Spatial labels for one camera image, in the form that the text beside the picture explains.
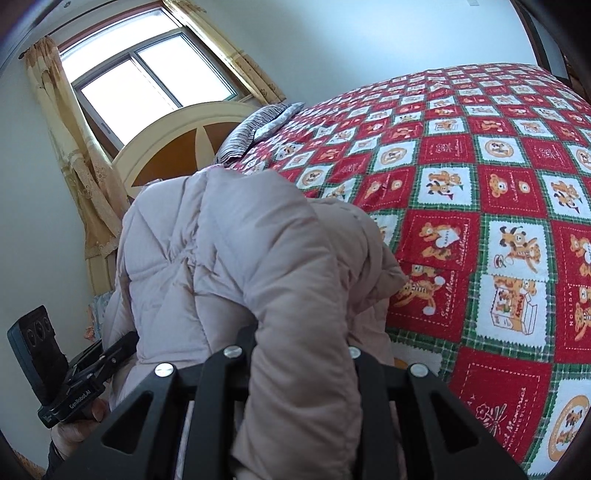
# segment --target hand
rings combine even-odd
[[[97,398],[92,403],[92,416],[94,420],[78,420],[73,423],[58,423],[51,429],[53,445],[61,457],[65,460],[86,440],[100,425],[109,411],[108,403]]]

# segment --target beige curtain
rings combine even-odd
[[[25,55],[31,87],[47,120],[61,172],[86,232],[86,258],[117,249],[121,220],[129,208],[125,188],[93,135],[61,65],[46,37]]]
[[[213,25],[206,11],[188,0],[164,0],[166,7],[183,25],[189,27],[248,88],[263,105],[279,103],[285,95],[256,62],[238,50]]]

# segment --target down jacket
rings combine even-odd
[[[105,314],[106,348],[139,334],[111,407],[160,362],[204,362],[258,321],[237,477],[348,478],[361,432],[348,345],[393,362],[385,316],[405,282],[367,214],[274,171],[153,184],[125,215]]]

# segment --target person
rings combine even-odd
[[[51,429],[47,472],[41,480],[51,480],[57,468],[76,451],[109,414],[109,404],[102,398],[97,398],[91,408],[92,419],[58,423]]]

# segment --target checkered bedspread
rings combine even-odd
[[[537,67],[428,70],[302,111],[235,166],[368,212],[410,282],[398,365],[428,365],[531,478],[591,399],[591,106]]]

